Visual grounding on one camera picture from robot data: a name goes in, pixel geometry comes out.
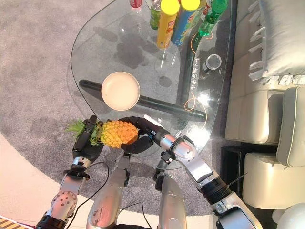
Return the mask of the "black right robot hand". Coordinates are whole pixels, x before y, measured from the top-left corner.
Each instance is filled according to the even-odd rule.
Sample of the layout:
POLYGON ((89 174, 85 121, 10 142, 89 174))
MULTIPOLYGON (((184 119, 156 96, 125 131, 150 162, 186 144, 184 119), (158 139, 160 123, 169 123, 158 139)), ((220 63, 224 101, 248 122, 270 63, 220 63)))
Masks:
POLYGON ((138 137, 135 142, 121 144, 121 149, 129 154, 139 154, 150 148, 153 143, 160 146, 161 139, 169 133, 163 127, 153 124, 142 117, 124 117, 119 119, 119 121, 131 123, 137 129, 139 129, 138 137))

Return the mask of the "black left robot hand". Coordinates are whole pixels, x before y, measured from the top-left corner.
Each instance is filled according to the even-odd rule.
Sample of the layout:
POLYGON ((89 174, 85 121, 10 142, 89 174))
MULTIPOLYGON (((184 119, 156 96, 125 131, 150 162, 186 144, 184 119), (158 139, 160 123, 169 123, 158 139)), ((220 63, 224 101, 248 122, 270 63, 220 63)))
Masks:
POLYGON ((92 115, 89 119, 80 121, 77 125, 80 130, 77 132, 76 142, 72 149, 73 159, 77 157, 88 159, 93 163, 99 156, 103 149, 103 144, 93 145, 91 136, 95 130, 97 123, 97 116, 92 115))

